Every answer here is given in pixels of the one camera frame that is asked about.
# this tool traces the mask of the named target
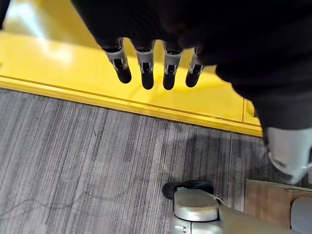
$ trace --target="yellow floor mat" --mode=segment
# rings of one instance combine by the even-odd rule
[[[145,90],[134,48],[127,39],[125,45],[129,84],[119,82],[69,1],[13,1],[0,32],[0,87],[261,135],[247,102],[215,75],[214,67],[205,69],[194,88],[185,85],[192,51],[183,53],[175,86],[167,91],[163,47],[157,41],[155,84]]]

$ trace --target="cardboard box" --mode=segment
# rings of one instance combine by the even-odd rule
[[[312,197],[312,190],[246,180],[244,212],[270,223],[290,228],[291,207],[299,197]]]

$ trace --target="caster wheel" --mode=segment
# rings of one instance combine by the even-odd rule
[[[131,72],[129,67],[124,70],[123,68],[120,68],[117,72],[117,76],[121,83],[127,84],[131,81]]]
[[[164,74],[163,85],[166,90],[171,90],[175,85],[176,76],[172,72]]]
[[[185,83],[189,88],[193,88],[197,84],[198,79],[199,79],[199,74],[197,72],[190,73],[188,71],[186,75]]]
[[[205,180],[188,180],[185,182],[166,183],[161,191],[165,198],[172,200],[179,187],[184,187],[186,189],[200,189],[210,194],[214,194],[215,192],[213,185]]]
[[[144,89],[151,89],[154,85],[154,75],[153,73],[149,73],[148,71],[141,74],[142,77],[142,85]]]

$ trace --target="striped carpet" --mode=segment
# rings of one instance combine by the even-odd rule
[[[279,182],[259,138],[0,89],[0,233],[168,233],[162,185],[199,178],[238,210]]]

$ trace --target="white robot part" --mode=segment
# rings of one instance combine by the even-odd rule
[[[289,184],[298,183],[312,166],[312,128],[266,130],[269,158]]]
[[[178,188],[174,194],[171,234],[292,234],[289,229],[225,206],[200,189]]]

